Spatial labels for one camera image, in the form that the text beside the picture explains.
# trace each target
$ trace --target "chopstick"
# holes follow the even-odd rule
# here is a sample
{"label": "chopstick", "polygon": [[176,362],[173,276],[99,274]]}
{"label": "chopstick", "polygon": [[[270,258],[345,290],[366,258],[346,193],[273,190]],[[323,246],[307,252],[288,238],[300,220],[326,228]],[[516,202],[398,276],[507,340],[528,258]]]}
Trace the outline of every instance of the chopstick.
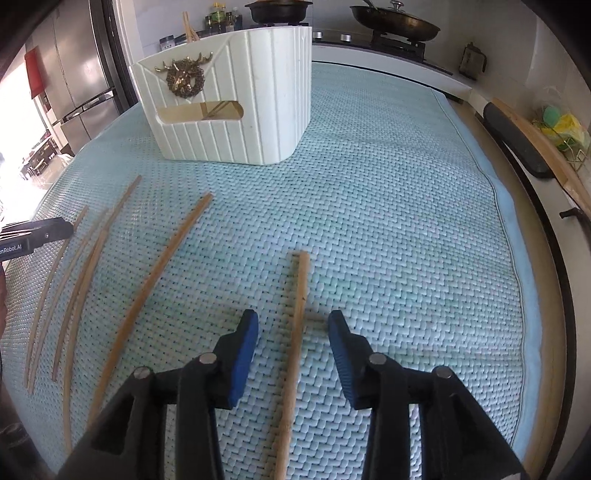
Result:
{"label": "chopstick", "polygon": [[[106,214],[107,214],[106,209],[100,213],[100,216],[97,218],[95,224],[91,227],[91,230],[88,232],[89,238],[95,232],[96,228],[100,225],[100,223],[103,221],[103,218],[105,218]],[[72,310],[74,308],[74,304],[76,303],[76,299],[78,298],[78,292],[80,291],[80,285],[82,283],[82,279],[84,278],[84,272],[88,269],[88,265],[90,264],[90,259],[92,258],[93,251],[94,251],[94,249],[90,250],[90,252],[88,253],[88,256],[86,257],[84,264],[82,265],[82,269],[80,269],[80,274],[78,275],[78,280],[76,280],[76,283],[74,284],[74,288],[72,289],[72,293],[70,294],[70,301],[68,302],[68,305],[66,307],[66,313],[64,315],[63,320],[61,321],[60,334],[57,338],[57,343],[56,343],[56,353],[53,356],[53,371],[51,373],[51,379],[54,382],[57,381],[57,367],[60,363],[61,349],[62,349],[62,346],[64,343],[64,338],[66,337],[68,325],[70,324],[70,317],[72,316]]]}
{"label": "chopstick", "polygon": [[105,391],[107,386],[109,385],[109,380],[111,379],[111,375],[117,366],[117,362],[119,361],[119,357],[123,348],[125,346],[125,342],[129,338],[137,316],[139,315],[141,309],[144,306],[148,296],[154,289],[156,282],[162,275],[164,268],[168,264],[168,261],[173,257],[174,253],[176,252],[178,246],[182,243],[183,239],[187,236],[190,232],[193,224],[197,221],[200,215],[205,211],[209,203],[212,201],[213,195],[211,193],[206,193],[201,200],[195,205],[193,210],[185,217],[183,223],[178,227],[177,232],[173,235],[173,237],[169,240],[168,245],[164,249],[164,251],[160,254],[160,257],[152,271],[150,272],[148,278],[144,281],[142,289],[139,291],[138,295],[136,296],[134,302],[132,303],[131,307],[129,308],[125,319],[119,326],[119,330],[117,331],[117,335],[115,336],[115,341],[113,343],[113,347],[109,352],[109,356],[105,362],[105,366],[103,367],[103,371],[100,374],[99,383],[95,389],[95,394],[92,399],[92,403],[90,404],[90,412],[88,414],[88,423],[87,428],[92,424],[96,416],[100,411],[100,407],[103,403],[103,399],[105,398]]}
{"label": "chopstick", "polygon": [[277,460],[275,461],[275,480],[285,480],[287,465],[290,461],[291,426],[296,412],[297,377],[300,372],[301,342],[304,334],[304,308],[308,290],[308,269],[310,254],[300,252],[298,266],[295,309],[291,324],[291,343],[287,358],[287,376],[283,386],[283,412],[279,423],[277,442]]}
{"label": "chopstick", "polygon": [[28,386],[29,386],[29,370],[31,367],[31,357],[33,355],[33,344],[35,343],[35,337],[37,336],[37,327],[39,326],[39,320],[41,319],[41,312],[43,311],[43,305],[45,304],[45,300],[47,298],[47,293],[49,292],[51,282],[53,281],[53,277],[56,274],[57,267],[60,265],[60,261],[64,256],[66,248],[68,248],[68,245],[70,244],[70,240],[76,234],[76,229],[78,228],[78,226],[80,225],[80,223],[84,219],[84,216],[86,216],[87,212],[88,212],[88,205],[84,205],[84,207],[82,208],[82,210],[80,211],[80,213],[76,217],[76,220],[74,221],[74,233],[72,234],[72,236],[70,238],[67,238],[66,240],[64,240],[63,244],[61,245],[61,248],[57,252],[56,257],[53,260],[53,265],[51,266],[51,269],[49,270],[49,275],[47,276],[47,278],[45,280],[45,285],[43,286],[43,290],[41,291],[41,296],[39,297],[39,302],[37,303],[37,309],[35,310],[35,316],[33,317],[31,331],[29,332],[29,343],[27,345],[27,357],[25,359],[25,377],[24,377],[25,388],[28,388]]}
{"label": "chopstick", "polygon": [[185,35],[187,36],[187,43],[200,40],[199,35],[197,35],[197,32],[195,32],[193,27],[191,27],[191,25],[189,24],[189,12],[183,12],[183,27],[185,30]]}
{"label": "chopstick", "polygon": [[72,325],[70,326],[70,336],[68,338],[68,345],[66,350],[66,367],[64,369],[64,386],[63,386],[63,422],[64,422],[64,441],[66,443],[66,451],[70,453],[72,451],[72,428],[70,425],[70,390],[72,383],[72,370],[74,367],[74,351],[76,349],[76,340],[78,335],[78,325],[80,324],[80,317],[82,316],[82,309],[86,302],[86,296],[90,289],[92,277],[95,273],[96,266],[99,263],[100,255],[103,251],[103,247],[109,237],[109,230],[113,225],[115,219],[119,215],[119,212],[123,208],[125,202],[129,199],[138,183],[142,180],[141,175],[138,175],[135,180],[127,187],[127,190],[120,198],[117,205],[113,208],[111,215],[100,230],[98,239],[95,242],[95,246],[92,249],[92,254],[89,255],[90,260],[88,265],[85,265],[85,269],[80,272],[82,282],[80,283],[80,293],[78,295],[76,310],[72,318]]}
{"label": "chopstick", "polygon": [[213,107],[211,109],[210,112],[208,112],[201,120],[208,120],[210,118],[213,118],[214,116],[216,116],[221,110],[224,109],[224,107],[226,105],[228,105],[231,102],[231,100],[223,100],[221,102],[219,102],[215,107]]}
{"label": "chopstick", "polygon": [[101,229],[100,234],[99,234],[99,238],[95,242],[93,249],[89,253],[88,257],[86,258],[86,262],[84,263],[82,270],[80,270],[80,275],[78,277],[78,280],[76,281],[76,285],[74,286],[74,290],[72,291],[72,296],[70,297],[70,301],[68,302],[68,306],[66,308],[66,314],[64,315],[64,319],[62,320],[62,323],[61,323],[60,336],[57,339],[56,353],[53,357],[53,370],[51,372],[51,379],[54,382],[57,381],[57,371],[58,371],[58,368],[60,365],[60,357],[61,357],[61,352],[63,349],[63,342],[64,342],[64,338],[66,337],[68,325],[70,323],[70,316],[72,315],[72,310],[74,309],[74,306],[76,305],[76,300],[78,299],[78,293],[80,292],[80,289],[82,287],[82,282],[84,282],[84,273],[90,268],[90,262],[92,261],[92,256],[95,252],[97,245],[99,245],[99,239],[100,239],[101,234],[103,234],[105,231],[108,233],[109,229],[111,228],[111,224],[113,223],[113,221],[115,220],[115,218],[117,217],[117,215],[119,214],[121,209],[123,208],[125,201],[127,200],[127,198],[129,198],[131,193],[134,191],[135,187],[137,186],[137,184],[139,183],[140,180],[141,180],[141,177],[137,177],[134,180],[134,182],[127,188],[126,192],[119,200],[119,203],[114,207],[113,212],[109,216],[109,219],[107,220],[107,222],[105,223],[105,225]]}
{"label": "chopstick", "polygon": [[45,322],[43,323],[43,327],[41,328],[41,333],[39,335],[37,350],[35,351],[35,355],[33,356],[33,369],[31,370],[30,378],[28,381],[29,395],[32,395],[33,391],[35,390],[35,379],[37,377],[37,368],[39,367],[39,359],[41,358],[41,352],[43,351],[43,343],[45,342],[45,337],[47,335],[47,331],[49,330],[51,318],[53,317],[53,313],[56,310],[57,302],[60,299],[61,292],[64,290],[64,287],[66,286],[66,283],[68,282],[68,280],[70,280],[70,276],[72,274],[72,271],[74,270],[74,267],[76,266],[76,262],[78,261],[78,259],[82,255],[82,252],[84,251],[86,244],[89,242],[90,238],[92,237],[92,234],[95,232],[97,227],[100,225],[103,217],[105,216],[105,213],[106,213],[106,210],[99,215],[99,217],[91,225],[88,232],[86,232],[86,235],[84,236],[84,238],[80,242],[80,245],[78,246],[76,253],[74,253],[72,260],[70,260],[70,264],[66,268],[66,271],[64,272],[64,275],[62,276],[60,283],[58,284],[58,286],[56,288],[56,292],[53,295],[53,299],[51,301],[49,309],[47,310],[47,317],[45,319]]}

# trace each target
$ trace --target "light blue woven mat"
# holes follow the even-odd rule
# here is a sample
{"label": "light blue woven mat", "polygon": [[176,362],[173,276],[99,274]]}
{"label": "light blue woven mat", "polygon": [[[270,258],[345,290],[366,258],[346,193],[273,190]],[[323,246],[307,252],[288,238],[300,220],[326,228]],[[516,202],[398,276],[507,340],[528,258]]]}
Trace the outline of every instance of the light blue woven mat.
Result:
{"label": "light blue woven mat", "polygon": [[[307,329],[288,475],[361,477],[369,412],[346,403],[326,333],[332,309],[374,350],[406,367],[452,367],[523,455],[537,407],[540,316],[511,198],[445,98],[384,74],[314,64],[312,121],[276,166],[162,160],[140,107],[88,144],[37,217],[90,213],[66,251],[46,307],[98,212],[143,180],[111,229],[86,299],[72,386],[74,441],[115,332],[182,219],[215,199],[168,264],[112,378],[177,368],[233,330],[244,309],[260,339],[244,397],[218,411],[228,479],[269,478],[293,313],[294,252],[311,252]],[[57,334],[79,262],[49,329],[33,396],[22,386],[28,331],[59,248],[8,269],[5,381],[50,468],[65,458],[62,377],[51,382]],[[412,478],[420,477],[417,410]],[[167,476],[173,478],[174,416]]]}

